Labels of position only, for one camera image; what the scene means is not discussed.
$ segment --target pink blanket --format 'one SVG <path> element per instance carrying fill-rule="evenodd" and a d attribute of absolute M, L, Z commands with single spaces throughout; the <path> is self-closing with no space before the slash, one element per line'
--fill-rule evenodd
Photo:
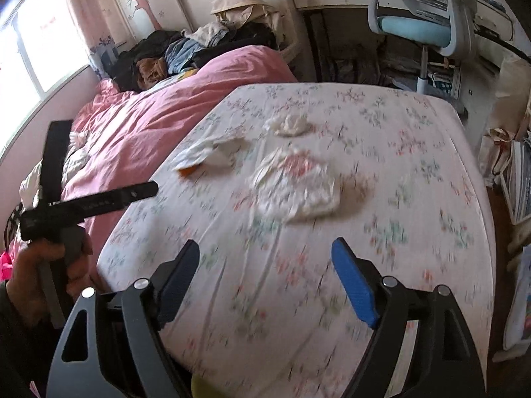
<path fill-rule="evenodd" d="M 72 130 L 90 130 L 87 165 L 66 185 L 63 199 L 145 182 L 190 130 L 241 85 L 295 82 L 280 54 L 248 46 L 213 59 L 195 76 L 151 93 L 120 93 L 109 80 L 98 85 Z M 98 279 L 98 255 L 123 212 L 86 220 Z"/>

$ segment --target window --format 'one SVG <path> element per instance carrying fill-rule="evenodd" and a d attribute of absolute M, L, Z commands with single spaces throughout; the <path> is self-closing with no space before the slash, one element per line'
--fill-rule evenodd
<path fill-rule="evenodd" d="M 0 31 L 0 151 L 65 77 L 88 63 L 66 0 L 25 0 Z"/>

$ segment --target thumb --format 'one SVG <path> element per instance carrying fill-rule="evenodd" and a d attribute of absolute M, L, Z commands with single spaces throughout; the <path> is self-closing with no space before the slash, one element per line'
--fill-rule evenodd
<path fill-rule="evenodd" d="M 28 245 L 26 255 L 28 260 L 35 263 L 35 265 L 41 262 L 53 262 L 64 257 L 65 247 L 63 244 L 55 244 L 46 239 L 39 239 Z"/>

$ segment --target finger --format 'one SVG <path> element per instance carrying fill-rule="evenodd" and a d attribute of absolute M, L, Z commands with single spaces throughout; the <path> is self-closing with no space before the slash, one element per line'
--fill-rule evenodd
<path fill-rule="evenodd" d="M 75 301 L 78 299 L 83 289 L 90 287 L 90 284 L 89 276 L 85 275 L 77 280 L 70 281 L 70 283 L 66 285 L 66 293 L 68 293 Z"/>
<path fill-rule="evenodd" d="M 92 240 L 87 232 L 83 238 L 83 245 L 81 246 L 81 251 L 87 256 L 92 256 Z"/>
<path fill-rule="evenodd" d="M 87 274 L 89 271 L 89 258 L 81 255 L 74 263 L 66 269 L 66 275 L 70 280 L 76 280 Z"/>
<path fill-rule="evenodd" d="M 23 251 L 23 256 L 30 262 L 38 264 L 40 262 L 53 262 L 59 260 L 65 255 L 65 247 L 63 244 L 55 244 L 46 239 L 39 239 L 32 241 L 28 247 Z"/>

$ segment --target yellow-green object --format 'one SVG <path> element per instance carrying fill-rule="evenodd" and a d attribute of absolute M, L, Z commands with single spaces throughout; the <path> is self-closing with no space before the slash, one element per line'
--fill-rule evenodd
<path fill-rule="evenodd" d="M 194 398 L 227 398 L 196 374 L 192 375 L 192 396 Z"/>

